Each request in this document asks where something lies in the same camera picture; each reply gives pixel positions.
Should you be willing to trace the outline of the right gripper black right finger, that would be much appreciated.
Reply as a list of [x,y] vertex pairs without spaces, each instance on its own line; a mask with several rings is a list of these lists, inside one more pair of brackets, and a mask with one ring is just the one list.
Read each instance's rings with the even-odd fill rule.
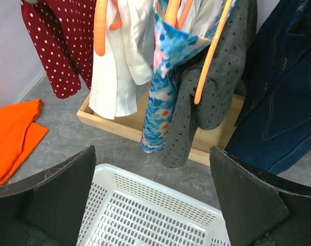
[[210,149],[209,158],[231,245],[311,245],[311,187],[218,147]]

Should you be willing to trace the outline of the white blouse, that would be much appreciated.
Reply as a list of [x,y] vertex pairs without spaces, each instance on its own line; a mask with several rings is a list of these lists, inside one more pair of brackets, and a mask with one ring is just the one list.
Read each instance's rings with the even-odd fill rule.
[[[180,18],[187,1],[181,1]],[[106,119],[137,112],[153,75],[154,1],[109,1],[105,54],[94,50],[90,108]]]

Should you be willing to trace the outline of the orange hanger of blouse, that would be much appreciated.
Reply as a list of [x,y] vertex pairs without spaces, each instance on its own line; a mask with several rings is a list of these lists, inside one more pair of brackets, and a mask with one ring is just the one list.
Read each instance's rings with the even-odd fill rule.
[[103,56],[105,54],[105,38],[107,32],[106,17],[107,17],[107,0],[96,1],[93,23],[93,39],[94,50],[97,55]]

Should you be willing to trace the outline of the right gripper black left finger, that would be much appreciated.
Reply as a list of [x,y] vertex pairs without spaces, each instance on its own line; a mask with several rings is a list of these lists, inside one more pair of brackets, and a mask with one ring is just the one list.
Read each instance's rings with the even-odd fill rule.
[[76,245],[95,165],[89,146],[0,187],[0,245]]

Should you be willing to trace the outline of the blue floral skirt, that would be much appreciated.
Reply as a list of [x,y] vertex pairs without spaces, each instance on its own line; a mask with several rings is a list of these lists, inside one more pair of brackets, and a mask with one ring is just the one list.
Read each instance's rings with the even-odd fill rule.
[[211,44],[225,1],[194,1],[181,28],[165,20],[168,1],[154,1],[153,75],[141,137],[146,153],[164,149],[178,96],[175,68]]

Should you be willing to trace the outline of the orange hanger of floral skirt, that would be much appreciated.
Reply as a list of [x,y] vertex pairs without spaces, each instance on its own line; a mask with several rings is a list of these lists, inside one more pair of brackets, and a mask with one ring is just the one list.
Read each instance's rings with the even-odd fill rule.
[[180,2],[181,1],[179,0],[169,0],[167,9],[165,12],[165,16],[164,16],[165,22],[171,26],[176,27],[177,29],[181,29],[183,27],[187,14],[189,13],[189,10],[192,6],[193,0],[188,0],[186,2],[186,5],[183,8],[182,14],[180,18],[178,18],[177,14],[179,11]]

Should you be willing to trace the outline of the red polka dot skirt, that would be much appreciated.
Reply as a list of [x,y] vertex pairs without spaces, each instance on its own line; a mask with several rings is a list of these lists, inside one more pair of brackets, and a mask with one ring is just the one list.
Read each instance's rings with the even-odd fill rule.
[[95,1],[21,2],[24,24],[53,92],[64,99],[91,87]]

